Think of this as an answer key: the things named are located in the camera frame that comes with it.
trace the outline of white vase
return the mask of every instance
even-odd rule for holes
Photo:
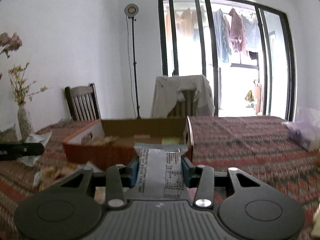
[[[31,117],[29,111],[25,108],[25,104],[19,105],[18,123],[22,140],[25,141],[33,132]]]

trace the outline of hanging clothes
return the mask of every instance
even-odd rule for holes
[[[207,21],[207,17],[204,15],[204,7],[202,5],[200,6],[200,11],[201,11],[202,26],[203,26]],[[199,33],[198,15],[196,10],[193,10],[191,12],[191,18],[192,18],[192,23],[194,27],[193,41],[198,42],[200,41],[200,33]]]
[[[250,56],[251,60],[253,60],[253,59],[258,60],[258,52],[249,51],[249,56]]]
[[[174,11],[174,20],[176,24],[176,30],[180,29],[180,23],[181,18],[180,16]],[[169,7],[167,7],[167,15],[165,16],[164,20],[164,26],[165,26],[165,39],[167,46],[170,44],[172,46],[172,29],[171,29],[171,18],[170,18],[170,10]]]
[[[219,9],[212,12],[214,22],[214,32],[216,34],[218,60],[222,63],[229,63],[231,49],[228,41],[228,26],[226,26],[223,12]]]
[[[230,28],[230,42],[235,52],[243,52],[246,56],[248,52],[245,47],[244,27],[241,18],[234,8],[231,9],[229,15],[232,17]]]
[[[260,29],[258,20],[249,21],[246,17],[241,16],[244,26],[244,36],[246,42],[246,49],[249,51],[257,51],[261,48]]]
[[[192,23],[191,9],[188,8],[187,10],[183,11],[183,13],[180,16],[180,19],[180,34],[182,34],[185,37],[193,38],[194,26]]]
[[[228,21],[226,16],[224,16],[224,23],[225,23],[225,28],[226,28],[226,32],[227,32],[228,44],[229,44],[229,47],[231,49],[231,47],[232,47],[232,44],[230,42],[230,30],[231,30],[231,28],[230,28],[230,24],[229,24],[229,21]]]
[[[200,12],[201,12],[201,20],[202,23],[204,24],[207,21],[207,17],[204,15],[204,7],[203,5],[200,6]],[[193,22],[193,26],[195,29],[199,29],[199,25],[198,25],[198,15],[197,15],[197,11],[193,10],[191,12],[191,17],[192,17],[192,22]]]

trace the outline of sliding glass door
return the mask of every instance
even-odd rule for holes
[[[206,76],[215,115],[291,120],[294,60],[286,15],[242,0],[159,0],[163,74]]]

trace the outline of chair backrest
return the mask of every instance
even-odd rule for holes
[[[168,114],[168,117],[196,116],[197,102],[193,102],[194,90],[183,90],[184,101],[177,102],[176,106]]]
[[[64,89],[71,117],[74,121],[97,120],[101,118],[96,87],[66,87]]]

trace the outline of light stand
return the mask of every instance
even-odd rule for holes
[[[134,17],[131,17],[132,20],[132,48],[133,48],[133,70],[134,70],[134,85],[136,89],[136,100],[137,100],[137,119],[141,119],[140,112],[139,112],[139,101],[138,101],[138,87],[137,87],[137,71],[136,71],[136,54],[134,50],[134,22],[136,19]]]
[[[138,117],[137,119],[141,119],[140,117],[140,112],[139,112],[139,101],[138,101],[138,86],[137,86],[137,70],[136,70],[136,53],[135,53],[135,50],[134,50],[134,22],[136,21],[136,19],[134,18],[137,13],[139,12],[139,8],[136,4],[134,3],[131,3],[131,4],[128,4],[125,8],[124,8],[124,13],[125,15],[127,15],[127,17],[129,19],[132,20],[132,48],[133,48],[133,69],[134,69],[134,86],[135,86],[135,89],[136,89],[136,100],[137,100],[137,114],[138,114]]]

